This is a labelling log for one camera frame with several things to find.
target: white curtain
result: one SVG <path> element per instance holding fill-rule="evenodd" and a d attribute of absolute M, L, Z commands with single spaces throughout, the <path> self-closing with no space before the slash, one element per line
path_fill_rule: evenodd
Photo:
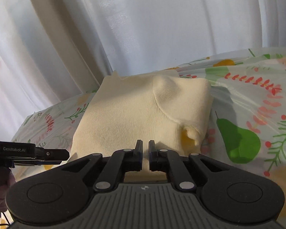
<path fill-rule="evenodd" d="M 112 70 L 275 46 L 286 46 L 286 0 L 0 0 L 0 140 Z"/>

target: folded sweater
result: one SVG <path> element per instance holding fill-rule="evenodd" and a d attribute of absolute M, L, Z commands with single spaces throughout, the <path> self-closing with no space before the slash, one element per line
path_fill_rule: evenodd
<path fill-rule="evenodd" d="M 212 103 L 206 79 L 179 78 L 175 70 L 104 78 L 73 136 L 71 158 L 92 153 L 111 156 L 143 140 L 143 170 L 124 181 L 165 180 L 149 171 L 148 142 L 180 155 L 200 152 Z"/>

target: cream sweater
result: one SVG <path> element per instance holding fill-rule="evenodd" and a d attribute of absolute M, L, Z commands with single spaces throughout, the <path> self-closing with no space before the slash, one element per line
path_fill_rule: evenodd
<path fill-rule="evenodd" d="M 143 170 L 129 172 L 125 181 L 163 180 L 149 171 L 148 142 L 180 155 L 199 152 L 212 103 L 206 79 L 179 78 L 175 70 L 104 78 L 73 136 L 72 158 L 92 153 L 111 156 L 143 140 Z"/>

